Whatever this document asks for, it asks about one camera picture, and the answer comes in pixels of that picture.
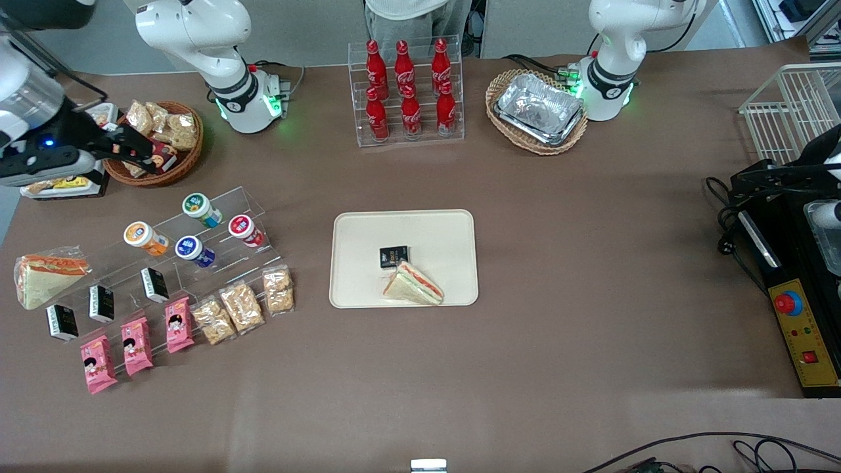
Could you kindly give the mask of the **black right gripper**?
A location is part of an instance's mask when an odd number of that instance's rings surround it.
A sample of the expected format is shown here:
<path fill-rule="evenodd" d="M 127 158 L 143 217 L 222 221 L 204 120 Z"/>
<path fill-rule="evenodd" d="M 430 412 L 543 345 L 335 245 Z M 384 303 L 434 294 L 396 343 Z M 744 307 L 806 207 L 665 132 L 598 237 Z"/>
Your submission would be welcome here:
<path fill-rule="evenodd" d="M 100 128 L 86 112 L 61 108 L 56 116 L 55 144 L 88 152 L 97 159 L 107 158 L 127 162 L 145 173 L 158 174 L 152 159 L 153 143 L 130 125 L 108 124 L 107 131 Z"/>

